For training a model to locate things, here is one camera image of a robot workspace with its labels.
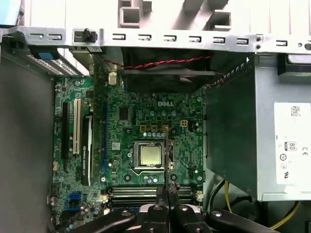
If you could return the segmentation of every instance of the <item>metal bracket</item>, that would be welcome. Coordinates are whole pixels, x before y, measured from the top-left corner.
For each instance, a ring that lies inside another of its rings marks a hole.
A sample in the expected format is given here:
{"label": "metal bracket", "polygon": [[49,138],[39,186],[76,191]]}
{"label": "metal bracket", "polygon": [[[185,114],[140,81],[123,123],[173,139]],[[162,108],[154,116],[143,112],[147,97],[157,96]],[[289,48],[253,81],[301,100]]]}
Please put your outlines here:
{"label": "metal bracket", "polygon": [[2,30],[0,30],[0,62],[1,62],[1,42],[2,42]]}

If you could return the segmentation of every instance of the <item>black pcie slot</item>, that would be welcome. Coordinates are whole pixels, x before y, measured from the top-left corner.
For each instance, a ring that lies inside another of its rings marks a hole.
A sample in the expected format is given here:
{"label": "black pcie slot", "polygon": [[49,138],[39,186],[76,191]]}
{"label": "black pcie slot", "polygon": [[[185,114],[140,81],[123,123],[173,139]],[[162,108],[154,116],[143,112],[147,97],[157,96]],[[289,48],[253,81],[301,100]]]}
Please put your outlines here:
{"label": "black pcie slot", "polygon": [[81,143],[81,184],[91,185],[92,174],[92,119],[93,116],[84,116],[82,123]]}
{"label": "black pcie slot", "polygon": [[63,103],[62,115],[62,147],[61,155],[63,160],[69,159],[69,124],[70,124],[70,103]]}

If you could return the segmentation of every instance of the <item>power supply label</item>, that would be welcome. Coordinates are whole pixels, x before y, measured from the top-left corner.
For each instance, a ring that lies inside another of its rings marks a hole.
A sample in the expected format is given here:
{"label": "power supply label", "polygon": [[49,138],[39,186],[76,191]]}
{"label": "power supply label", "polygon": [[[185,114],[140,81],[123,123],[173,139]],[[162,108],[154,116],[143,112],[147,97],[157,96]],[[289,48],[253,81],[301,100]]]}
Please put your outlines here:
{"label": "power supply label", "polygon": [[274,103],[276,182],[302,184],[311,176],[311,104]]}

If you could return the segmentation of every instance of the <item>white pci slot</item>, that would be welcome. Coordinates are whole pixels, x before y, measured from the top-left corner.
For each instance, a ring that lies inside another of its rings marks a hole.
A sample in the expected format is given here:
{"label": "white pci slot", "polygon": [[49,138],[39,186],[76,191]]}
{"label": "white pci slot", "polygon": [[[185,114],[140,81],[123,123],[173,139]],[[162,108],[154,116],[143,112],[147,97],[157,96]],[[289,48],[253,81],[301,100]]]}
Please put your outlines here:
{"label": "white pci slot", "polygon": [[73,153],[80,152],[80,128],[81,128],[81,99],[74,99],[74,116],[73,116]]}

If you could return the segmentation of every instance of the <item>screw hole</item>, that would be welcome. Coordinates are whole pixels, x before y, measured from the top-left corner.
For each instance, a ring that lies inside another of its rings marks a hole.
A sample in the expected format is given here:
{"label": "screw hole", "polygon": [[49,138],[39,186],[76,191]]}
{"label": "screw hole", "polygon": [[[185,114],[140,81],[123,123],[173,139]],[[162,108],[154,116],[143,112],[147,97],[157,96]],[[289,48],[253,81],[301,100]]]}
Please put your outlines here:
{"label": "screw hole", "polygon": [[305,49],[311,51],[311,41],[308,41],[307,44],[305,44]]}

